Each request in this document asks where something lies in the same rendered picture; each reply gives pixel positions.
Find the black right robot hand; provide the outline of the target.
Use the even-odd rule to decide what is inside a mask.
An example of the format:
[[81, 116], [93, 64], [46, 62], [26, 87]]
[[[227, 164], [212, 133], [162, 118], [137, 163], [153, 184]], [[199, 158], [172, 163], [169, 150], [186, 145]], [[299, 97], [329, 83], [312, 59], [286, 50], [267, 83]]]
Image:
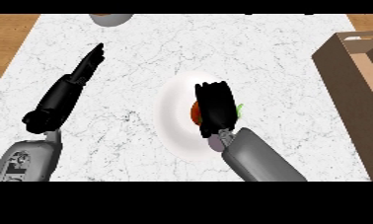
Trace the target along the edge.
[[228, 85], [224, 81], [194, 85], [194, 96], [200, 112], [199, 132], [203, 138], [220, 129], [234, 129], [237, 112]]

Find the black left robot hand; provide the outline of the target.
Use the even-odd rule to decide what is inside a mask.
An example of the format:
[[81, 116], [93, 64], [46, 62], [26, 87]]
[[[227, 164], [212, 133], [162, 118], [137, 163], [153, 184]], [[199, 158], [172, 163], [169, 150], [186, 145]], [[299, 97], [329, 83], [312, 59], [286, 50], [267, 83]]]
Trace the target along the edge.
[[62, 127], [74, 109], [82, 87], [88, 82], [103, 57], [100, 43], [81, 59], [69, 74], [63, 74], [44, 94], [37, 108], [22, 118], [26, 130], [40, 134]]

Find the red tomato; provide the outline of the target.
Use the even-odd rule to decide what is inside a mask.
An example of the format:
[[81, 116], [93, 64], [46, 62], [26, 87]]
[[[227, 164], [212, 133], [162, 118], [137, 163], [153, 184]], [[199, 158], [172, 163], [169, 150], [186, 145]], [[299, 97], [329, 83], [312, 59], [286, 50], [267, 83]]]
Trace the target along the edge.
[[199, 111], [199, 106], [197, 106], [197, 101], [194, 101], [192, 107], [190, 107], [190, 119], [192, 122], [200, 126], [202, 123], [202, 117], [200, 117], [200, 111]]

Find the white round plate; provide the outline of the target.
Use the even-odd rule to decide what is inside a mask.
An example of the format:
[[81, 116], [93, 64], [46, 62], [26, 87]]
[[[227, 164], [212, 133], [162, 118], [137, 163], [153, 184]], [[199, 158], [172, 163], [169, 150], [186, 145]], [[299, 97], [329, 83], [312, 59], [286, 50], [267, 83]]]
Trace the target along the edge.
[[196, 101], [194, 85], [221, 82], [205, 72], [189, 71], [175, 75], [162, 87], [155, 102], [155, 127], [164, 146], [186, 161], [203, 161], [217, 156], [200, 136], [199, 126], [190, 119], [190, 107]]

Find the brown cardboard box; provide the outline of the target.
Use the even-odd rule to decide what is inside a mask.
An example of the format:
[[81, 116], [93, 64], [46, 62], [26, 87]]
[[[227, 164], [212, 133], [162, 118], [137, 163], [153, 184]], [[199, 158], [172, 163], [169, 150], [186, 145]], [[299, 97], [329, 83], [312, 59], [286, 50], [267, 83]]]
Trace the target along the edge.
[[335, 33], [311, 60], [373, 181], [373, 31]]

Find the grey round bowl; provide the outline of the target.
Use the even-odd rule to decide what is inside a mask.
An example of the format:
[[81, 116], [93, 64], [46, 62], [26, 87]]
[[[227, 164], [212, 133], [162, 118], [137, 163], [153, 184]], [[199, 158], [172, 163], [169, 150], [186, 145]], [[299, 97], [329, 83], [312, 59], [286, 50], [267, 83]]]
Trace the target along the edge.
[[96, 25], [100, 27], [116, 27], [122, 25], [133, 17], [131, 14], [90, 14], [88, 17]]

